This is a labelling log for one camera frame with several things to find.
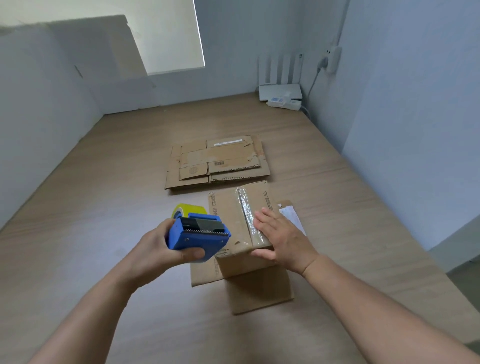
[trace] wooden table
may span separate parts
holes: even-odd
[[[178,202],[163,189],[169,146],[258,134],[278,198],[315,247],[463,342],[480,315],[372,190],[299,113],[254,94],[105,116],[0,234],[0,362],[23,363],[81,296]],[[291,274],[289,303],[232,316],[224,282],[190,287],[188,265],[131,299],[109,363],[362,363],[327,305]]]

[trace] yellow tape roll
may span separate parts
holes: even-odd
[[[202,206],[178,204],[173,210],[172,218],[177,218],[178,216],[183,216],[186,218],[188,217],[189,212],[193,212],[194,214],[207,214],[207,211]]]

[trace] power strip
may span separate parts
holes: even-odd
[[[282,108],[298,111],[301,107],[300,100],[285,99],[283,97],[272,97],[267,101],[267,105],[273,108]]]

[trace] paper scrap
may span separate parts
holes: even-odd
[[[238,142],[243,142],[243,139],[232,140],[230,142],[215,143],[213,144],[213,146],[222,146],[223,144],[231,144],[231,143],[238,143]]]
[[[298,229],[300,229],[300,231],[303,232],[303,235],[307,236],[293,206],[287,206],[287,207],[281,208],[279,209],[279,211],[283,216],[289,219],[293,223],[293,225],[295,225]]]

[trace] blue tape dispenser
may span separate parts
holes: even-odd
[[[169,249],[203,248],[205,257],[195,261],[206,262],[225,244],[231,234],[218,216],[208,215],[203,207],[180,204],[173,211],[175,223],[168,232]]]

